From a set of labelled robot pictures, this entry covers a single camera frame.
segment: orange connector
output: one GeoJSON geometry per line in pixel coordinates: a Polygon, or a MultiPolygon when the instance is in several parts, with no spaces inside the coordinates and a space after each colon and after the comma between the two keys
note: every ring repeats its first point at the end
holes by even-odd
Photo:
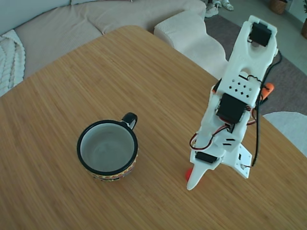
{"type": "Polygon", "coordinates": [[[261,90],[262,100],[266,99],[271,92],[274,90],[274,85],[272,83],[266,83],[261,90]]]}

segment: floor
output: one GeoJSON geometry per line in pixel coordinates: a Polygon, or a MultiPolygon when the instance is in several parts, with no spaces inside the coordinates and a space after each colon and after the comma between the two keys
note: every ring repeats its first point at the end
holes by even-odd
{"type": "Polygon", "coordinates": [[[255,15],[278,29],[277,44],[281,53],[307,75],[307,39],[301,34],[303,24],[289,13],[273,13],[265,0],[230,0],[234,11],[219,8],[219,15],[242,26],[250,15],[255,15]]]}

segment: black mug rim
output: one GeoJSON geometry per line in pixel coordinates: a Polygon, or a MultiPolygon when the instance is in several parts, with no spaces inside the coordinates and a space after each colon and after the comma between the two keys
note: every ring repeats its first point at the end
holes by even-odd
{"type": "Polygon", "coordinates": [[[79,158],[79,161],[81,162],[81,164],[90,172],[92,173],[95,173],[97,175],[102,175],[102,176],[112,176],[112,175],[116,175],[116,174],[119,174],[121,172],[123,172],[124,170],[126,170],[133,162],[134,160],[136,159],[136,156],[137,156],[137,152],[138,152],[138,140],[134,134],[134,132],[132,131],[131,128],[128,127],[127,123],[124,122],[124,121],[115,121],[115,120],[101,120],[101,121],[96,121],[94,123],[92,123],[91,125],[89,125],[80,135],[79,139],[78,139],[78,142],[77,142],[77,154],[78,154],[78,158],[79,158]],[[93,169],[92,167],[90,167],[89,165],[87,165],[85,163],[85,161],[83,160],[82,158],[82,155],[81,155],[81,142],[83,140],[83,137],[84,135],[90,131],[92,128],[94,128],[95,126],[97,125],[100,125],[100,124],[105,124],[105,123],[112,123],[112,124],[116,124],[116,125],[119,125],[119,126],[122,126],[124,127],[129,133],[130,135],[132,136],[132,139],[133,139],[133,142],[134,142],[134,151],[133,151],[133,154],[132,154],[132,157],[130,158],[130,160],[123,166],[121,167],[120,169],[117,169],[117,170],[114,170],[114,171],[109,171],[109,172],[103,172],[103,171],[98,171],[98,170],[95,170],[93,169]]]}

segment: wicker basket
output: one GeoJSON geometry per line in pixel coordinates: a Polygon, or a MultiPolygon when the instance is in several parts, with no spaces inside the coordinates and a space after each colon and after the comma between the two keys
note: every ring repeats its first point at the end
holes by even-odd
{"type": "Polygon", "coordinates": [[[286,9],[287,3],[281,0],[271,0],[270,9],[274,13],[283,14],[286,9]]]}
{"type": "Polygon", "coordinates": [[[307,39],[307,19],[305,20],[305,23],[302,28],[302,36],[307,39]]]}

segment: mug handle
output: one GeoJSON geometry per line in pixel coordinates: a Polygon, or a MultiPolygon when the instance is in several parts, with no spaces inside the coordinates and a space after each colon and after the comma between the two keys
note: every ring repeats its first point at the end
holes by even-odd
{"type": "Polygon", "coordinates": [[[134,113],[127,113],[121,121],[125,122],[129,128],[133,129],[138,121],[138,116],[134,113]]]}

